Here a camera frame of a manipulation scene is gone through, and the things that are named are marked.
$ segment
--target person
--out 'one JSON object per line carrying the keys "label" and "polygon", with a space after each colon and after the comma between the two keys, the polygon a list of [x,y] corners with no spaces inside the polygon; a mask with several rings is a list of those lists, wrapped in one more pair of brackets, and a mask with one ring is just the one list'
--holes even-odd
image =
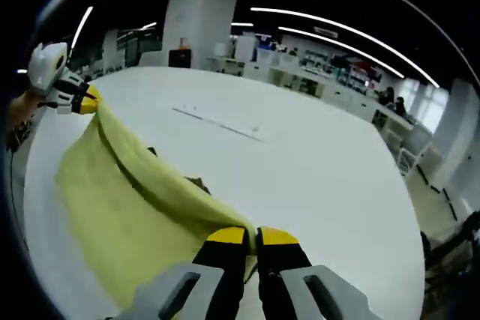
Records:
{"label": "person", "polygon": [[8,106],[7,132],[29,119],[43,100],[44,97],[30,90],[13,99]]}
{"label": "person", "polygon": [[395,112],[399,114],[399,116],[405,116],[407,110],[405,109],[405,100],[402,97],[397,98],[397,102],[395,103]]}
{"label": "person", "polygon": [[298,48],[293,48],[292,50],[289,51],[288,55],[297,56],[298,50],[299,50]]}
{"label": "person", "polygon": [[273,50],[274,52],[276,51],[279,52],[281,50],[281,45],[282,45],[281,42],[276,40],[272,40],[270,43],[271,50]]}
{"label": "person", "polygon": [[394,103],[394,101],[395,91],[391,86],[389,86],[384,92],[380,93],[378,98],[378,102],[383,106],[387,106],[389,103]]}

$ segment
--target yellow cloth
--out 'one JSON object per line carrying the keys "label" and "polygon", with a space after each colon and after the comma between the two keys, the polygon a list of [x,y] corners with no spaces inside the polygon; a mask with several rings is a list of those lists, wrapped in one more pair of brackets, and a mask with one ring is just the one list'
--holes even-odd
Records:
{"label": "yellow cloth", "polygon": [[244,226],[254,245],[247,219],[154,156],[102,103],[56,181],[87,265],[122,309],[218,229]]}

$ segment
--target wall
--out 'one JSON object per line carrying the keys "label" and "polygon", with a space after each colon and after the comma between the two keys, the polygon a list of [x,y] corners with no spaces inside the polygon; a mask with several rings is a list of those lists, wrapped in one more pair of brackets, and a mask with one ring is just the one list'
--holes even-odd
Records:
{"label": "wall", "polygon": [[445,162],[435,174],[432,186],[447,186],[472,143],[479,120],[480,100],[471,84],[456,79],[447,107],[433,135],[433,142]]}
{"label": "wall", "polygon": [[236,0],[203,0],[199,69],[209,68],[216,43],[229,43],[235,6]]}
{"label": "wall", "polygon": [[105,34],[102,47],[103,71],[117,67],[117,34],[118,29],[109,30]]}
{"label": "wall", "polygon": [[463,198],[474,211],[480,210],[480,117],[472,144],[451,179],[448,190]]}

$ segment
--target desk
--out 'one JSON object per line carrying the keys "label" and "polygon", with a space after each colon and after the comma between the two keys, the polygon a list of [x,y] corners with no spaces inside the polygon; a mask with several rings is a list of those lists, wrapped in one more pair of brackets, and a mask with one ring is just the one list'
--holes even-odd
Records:
{"label": "desk", "polygon": [[[94,83],[125,126],[183,175],[201,176],[214,196],[256,226],[291,232],[313,264],[364,292],[378,316],[419,318],[425,278],[419,226],[372,124],[269,84],[202,70],[133,67]],[[173,111],[182,104],[256,127],[264,141]],[[25,175],[31,260],[53,303],[71,320],[117,311],[83,261],[54,184],[63,153],[90,119],[49,109]],[[257,286],[254,277],[245,287],[237,319],[264,319]]]}
{"label": "desk", "polygon": [[218,71],[220,69],[222,73],[226,72],[225,68],[227,67],[227,63],[237,64],[237,67],[240,64],[245,64],[245,61],[241,61],[235,58],[225,58],[223,56],[209,56],[207,57],[207,59],[210,60],[212,63],[212,67],[210,69],[211,71]]}
{"label": "desk", "polygon": [[[399,116],[394,111],[380,105],[378,102],[376,102],[374,99],[372,99],[370,97],[365,97],[364,95],[358,93],[357,91],[354,91],[352,89],[349,89],[345,86],[342,86],[342,85],[338,84],[337,82],[335,82],[332,79],[331,76],[329,76],[329,74],[323,74],[323,73],[314,74],[314,73],[312,73],[310,71],[306,71],[302,68],[286,69],[286,68],[282,68],[282,67],[271,67],[271,70],[280,71],[280,72],[283,72],[283,73],[288,73],[288,74],[291,74],[293,76],[298,76],[298,77],[309,79],[309,80],[312,80],[312,81],[316,82],[318,85],[320,85],[319,88],[316,91],[316,96],[319,97],[320,99],[322,99],[322,95],[323,95],[323,92],[325,90],[325,87],[329,87],[330,88],[329,90],[332,90],[332,91],[338,90],[338,91],[341,91],[342,93],[346,93],[347,97],[350,97],[350,98],[354,99],[354,103],[363,103],[363,104],[367,105],[367,107],[374,108],[375,110],[378,110],[382,114],[385,114],[387,116],[387,119],[388,119],[387,123],[385,124],[385,126],[383,128],[384,131],[389,129],[392,126],[393,123],[399,124],[400,126],[402,126],[403,128],[405,128],[408,131],[413,129],[413,125],[411,123],[409,123],[407,120],[405,120],[404,118]],[[275,82],[275,81],[271,81],[271,82],[274,83],[275,85],[282,86],[281,82],[280,83]],[[346,111],[352,113],[353,115],[357,115],[356,114],[357,109],[349,109],[349,106],[342,104],[342,102],[340,102],[340,104],[335,104],[335,105],[339,106],[343,110],[346,110]]]}

